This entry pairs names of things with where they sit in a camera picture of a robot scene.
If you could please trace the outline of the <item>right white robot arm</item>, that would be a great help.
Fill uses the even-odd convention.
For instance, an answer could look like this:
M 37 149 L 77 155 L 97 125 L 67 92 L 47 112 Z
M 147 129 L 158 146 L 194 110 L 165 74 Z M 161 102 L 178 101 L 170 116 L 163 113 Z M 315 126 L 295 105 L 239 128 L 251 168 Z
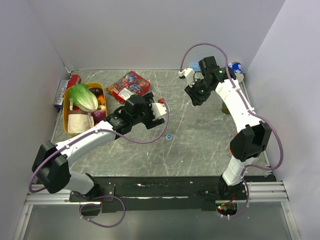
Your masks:
M 230 199 L 241 188 L 241 182 L 248 165 L 267 148 L 271 127 L 252 115 L 250 103 L 240 88 L 237 76 L 229 66 L 220 67 L 213 56 L 199 62 L 202 79 L 196 78 L 192 68 L 181 70 L 178 75 L 186 79 L 185 92 L 193 106 L 202 105 L 216 92 L 225 103 L 235 123 L 237 134 L 230 141 L 230 162 L 219 178 L 218 193 L 223 199 Z

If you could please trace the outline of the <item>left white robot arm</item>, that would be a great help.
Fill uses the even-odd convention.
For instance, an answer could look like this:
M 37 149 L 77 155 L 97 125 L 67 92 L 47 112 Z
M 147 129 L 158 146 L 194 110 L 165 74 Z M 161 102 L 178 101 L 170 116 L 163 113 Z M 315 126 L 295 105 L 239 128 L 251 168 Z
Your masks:
M 165 100 L 155 102 L 154 95 L 132 95 L 124 105 L 105 117 L 97 125 L 68 140 L 53 144 L 44 142 L 32 166 L 32 178 L 37 178 L 43 190 L 55 194 L 61 190 L 80 193 L 86 200 L 95 200 L 100 185 L 88 173 L 78 173 L 70 169 L 80 157 L 118 138 L 134 142 L 126 136 L 133 126 L 144 124 L 152 129 L 161 124 L 168 125 L 170 108 Z

